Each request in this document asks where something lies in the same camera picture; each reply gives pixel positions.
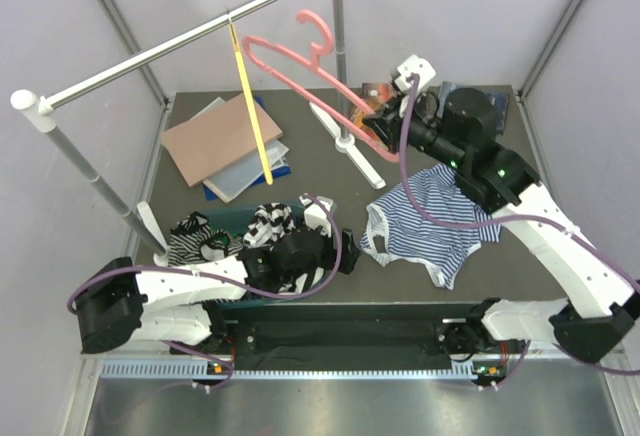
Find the blue white striped tank top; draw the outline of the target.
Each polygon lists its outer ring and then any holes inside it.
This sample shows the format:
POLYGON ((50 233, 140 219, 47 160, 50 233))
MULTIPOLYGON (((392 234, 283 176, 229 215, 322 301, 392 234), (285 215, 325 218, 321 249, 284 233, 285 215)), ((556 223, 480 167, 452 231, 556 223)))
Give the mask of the blue white striped tank top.
POLYGON ((484 243, 498 243, 502 228, 478 225, 491 216, 462 194, 454 171, 443 164, 410 176, 408 187, 431 218, 459 226, 449 228, 424 218, 403 185, 397 184, 367 205, 360 247, 383 267, 400 260, 419 264, 434 286, 452 290, 467 258, 484 243))

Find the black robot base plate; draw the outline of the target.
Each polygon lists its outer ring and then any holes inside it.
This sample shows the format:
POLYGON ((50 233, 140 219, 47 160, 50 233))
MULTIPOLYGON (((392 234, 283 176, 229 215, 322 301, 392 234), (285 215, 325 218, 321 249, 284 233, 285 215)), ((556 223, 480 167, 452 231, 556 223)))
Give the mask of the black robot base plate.
POLYGON ((223 327, 182 349, 221 354, 233 348, 247 357, 291 356, 295 351, 327 359, 348 351, 369 356, 389 349, 426 357, 503 353, 515 355, 527 337, 504 342, 480 324, 483 303, 280 303, 226 305, 223 327))

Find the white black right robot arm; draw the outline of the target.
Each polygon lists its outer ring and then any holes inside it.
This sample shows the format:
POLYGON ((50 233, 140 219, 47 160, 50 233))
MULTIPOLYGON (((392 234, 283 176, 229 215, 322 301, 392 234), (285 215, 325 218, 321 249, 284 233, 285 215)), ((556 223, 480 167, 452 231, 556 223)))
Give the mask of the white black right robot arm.
POLYGON ((448 331, 464 335, 465 351, 487 352, 507 340, 540 341, 581 362, 600 362, 638 320, 638 282, 585 239, 518 153, 498 143, 501 114, 484 92, 454 90, 442 101, 441 115, 427 111, 430 101, 426 92, 402 92, 363 120, 393 160, 404 162, 415 148, 435 163, 403 174, 369 204, 362 250, 381 265, 418 264, 435 286, 449 290, 469 256, 509 231, 564 297, 489 298, 448 331))

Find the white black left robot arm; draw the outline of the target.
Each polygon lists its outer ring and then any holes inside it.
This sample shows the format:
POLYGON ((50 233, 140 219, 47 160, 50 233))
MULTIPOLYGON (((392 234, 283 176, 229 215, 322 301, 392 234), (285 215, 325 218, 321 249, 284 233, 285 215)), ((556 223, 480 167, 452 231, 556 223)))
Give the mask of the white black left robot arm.
POLYGON ((222 304, 249 296, 297 299, 333 271, 351 273, 360 255, 350 230, 335 238, 304 227, 274 244, 192 266, 136 269, 118 258, 71 299, 81 348, 100 354, 131 342, 170 341, 216 352, 228 339, 222 304))

